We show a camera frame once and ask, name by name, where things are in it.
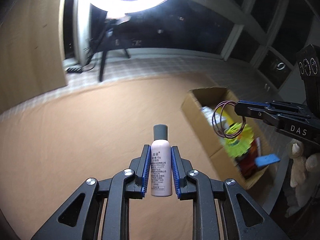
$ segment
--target beige floor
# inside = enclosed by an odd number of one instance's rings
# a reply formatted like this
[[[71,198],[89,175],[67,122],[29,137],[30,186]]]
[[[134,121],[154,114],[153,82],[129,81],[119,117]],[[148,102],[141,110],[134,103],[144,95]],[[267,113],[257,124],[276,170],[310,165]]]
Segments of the beige floor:
[[[111,83],[27,109],[0,126],[0,208],[28,240],[88,177],[112,177],[152,142],[156,123],[194,168],[217,178],[180,111],[188,90],[213,85],[204,74]],[[176,195],[130,205],[131,239],[192,239],[192,203]]]

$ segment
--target speaker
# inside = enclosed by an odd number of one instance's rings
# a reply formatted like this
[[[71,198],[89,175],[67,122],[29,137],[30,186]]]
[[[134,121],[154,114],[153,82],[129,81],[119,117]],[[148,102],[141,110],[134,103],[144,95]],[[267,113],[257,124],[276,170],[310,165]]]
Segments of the speaker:
[[[307,105],[320,118],[320,47],[310,44],[297,54],[300,76],[306,89]]]

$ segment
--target cardboard box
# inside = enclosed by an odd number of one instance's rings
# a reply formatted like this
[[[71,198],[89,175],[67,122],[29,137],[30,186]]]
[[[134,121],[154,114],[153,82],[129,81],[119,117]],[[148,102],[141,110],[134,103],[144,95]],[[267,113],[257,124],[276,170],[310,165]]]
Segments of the cardboard box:
[[[234,93],[227,88],[199,88],[189,91],[181,109],[202,143],[207,155],[210,157],[220,179],[225,180],[233,178],[244,189],[249,189],[260,179],[268,167],[258,171],[249,179],[245,179],[238,168],[235,167],[234,161],[225,152],[220,143],[219,137],[216,135],[212,126],[208,123],[207,119],[201,112],[201,107],[203,106],[208,106],[214,109],[218,103],[226,100],[235,102],[239,101]],[[233,106],[226,106],[225,111],[235,122],[242,121],[241,117],[234,112]],[[257,123],[252,118],[246,118],[246,123],[254,131],[254,137],[260,137],[262,155],[270,154],[271,148]]]

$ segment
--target small pink bottle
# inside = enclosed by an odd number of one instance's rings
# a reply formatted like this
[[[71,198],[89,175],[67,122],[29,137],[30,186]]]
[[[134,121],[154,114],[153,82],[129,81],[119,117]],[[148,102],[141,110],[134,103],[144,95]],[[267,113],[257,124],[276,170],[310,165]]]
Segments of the small pink bottle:
[[[151,195],[172,195],[171,147],[168,142],[168,127],[156,124],[153,127],[154,141],[151,144]]]

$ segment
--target metal screw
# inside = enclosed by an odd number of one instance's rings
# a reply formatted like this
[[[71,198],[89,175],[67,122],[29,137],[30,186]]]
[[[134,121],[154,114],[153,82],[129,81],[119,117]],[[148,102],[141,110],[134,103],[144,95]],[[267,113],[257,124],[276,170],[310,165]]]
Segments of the metal screw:
[[[126,170],[123,171],[123,174],[126,175],[126,176],[130,176],[131,174],[133,174],[133,170],[126,169]]]
[[[199,171],[197,171],[197,170],[191,170],[191,171],[189,171],[189,175],[190,176],[197,176],[199,174]]]
[[[93,184],[96,183],[96,179],[94,179],[94,178],[87,179],[86,183],[87,183],[88,185],[93,185]]]
[[[229,185],[229,186],[233,186],[236,184],[236,181],[234,179],[226,179],[226,183]]]

